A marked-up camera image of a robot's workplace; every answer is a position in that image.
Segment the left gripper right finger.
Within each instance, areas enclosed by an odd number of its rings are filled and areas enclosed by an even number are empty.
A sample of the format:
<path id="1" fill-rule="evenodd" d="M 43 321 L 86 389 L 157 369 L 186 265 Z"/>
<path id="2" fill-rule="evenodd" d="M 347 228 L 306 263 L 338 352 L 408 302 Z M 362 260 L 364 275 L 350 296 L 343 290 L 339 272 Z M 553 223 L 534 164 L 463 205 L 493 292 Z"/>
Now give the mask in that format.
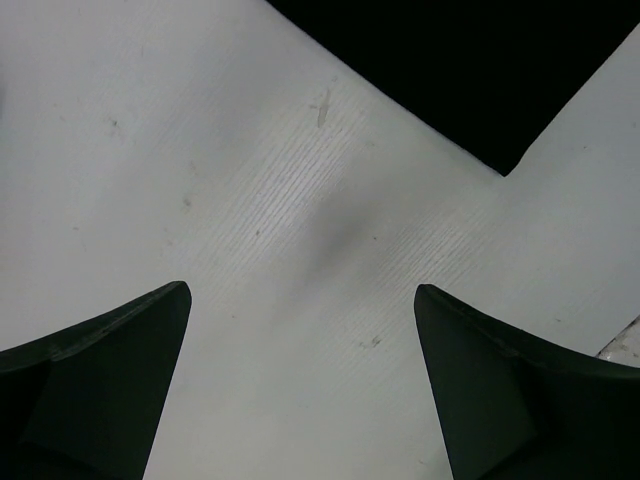
<path id="1" fill-rule="evenodd" d="M 636 479 L 639 370 L 561 347 L 434 285 L 416 326 L 456 479 Z"/>

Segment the black t shirt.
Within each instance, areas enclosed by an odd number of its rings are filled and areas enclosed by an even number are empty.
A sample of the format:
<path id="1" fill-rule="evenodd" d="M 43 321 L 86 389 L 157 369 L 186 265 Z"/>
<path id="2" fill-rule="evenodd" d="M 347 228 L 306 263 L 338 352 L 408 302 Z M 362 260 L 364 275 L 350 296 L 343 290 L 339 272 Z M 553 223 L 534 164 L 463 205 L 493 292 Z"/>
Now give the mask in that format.
<path id="1" fill-rule="evenodd" d="M 639 23 L 630 0 L 310 0 L 275 8 L 501 175 Z"/>

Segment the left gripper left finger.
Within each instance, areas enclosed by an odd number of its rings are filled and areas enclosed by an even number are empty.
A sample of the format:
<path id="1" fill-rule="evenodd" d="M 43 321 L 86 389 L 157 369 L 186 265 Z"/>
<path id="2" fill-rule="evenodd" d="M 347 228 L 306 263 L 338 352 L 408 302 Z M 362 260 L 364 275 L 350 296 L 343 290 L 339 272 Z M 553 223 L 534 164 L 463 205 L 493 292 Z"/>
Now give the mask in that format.
<path id="1" fill-rule="evenodd" d="M 174 281 L 2 351 L 2 478 L 142 478 L 191 304 Z"/>

